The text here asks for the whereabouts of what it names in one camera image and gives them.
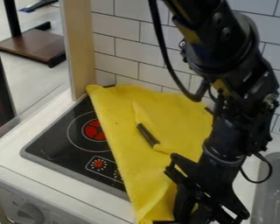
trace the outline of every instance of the black stand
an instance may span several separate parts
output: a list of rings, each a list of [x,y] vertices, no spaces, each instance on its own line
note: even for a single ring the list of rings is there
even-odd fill
[[[33,5],[29,5],[25,8],[23,8],[22,11],[32,12],[32,11],[35,11],[36,9],[39,9],[39,8],[44,7],[46,5],[57,3],[58,1],[59,0],[41,0],[41,1],[38,1],[37,3],[35,3]]]
[[[29,31],[21,32],[14,0],[4,0],[11,38],[0,42],[0,50],[46,63],[55,67],[66,59],[62,36],[47,32],[51,23],[46,22]]]

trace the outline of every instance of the black glass cooktop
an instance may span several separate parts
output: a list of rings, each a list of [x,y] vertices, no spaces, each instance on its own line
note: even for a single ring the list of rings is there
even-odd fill
[[[121,175],[87,97],[21,151],[24,158],[126,197]]]

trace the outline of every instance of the white floor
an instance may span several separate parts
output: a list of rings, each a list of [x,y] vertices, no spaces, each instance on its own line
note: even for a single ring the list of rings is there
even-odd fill
[[[16,0],[18,9],[34,2],[35,0]],[[18,17],[22,31],[50,21],[52,23],[50,32],[62,34],[59,8],[46,6],[32,13],[19,12]],[[0,0],[0,40],[7,39],[9,36],[10,31],[4,10],[4,1]],[[66,62],[55,68],[49,68],[44,64],[5,52],[0,54],[18,114],[27,110],[57,86],[68,85]]]

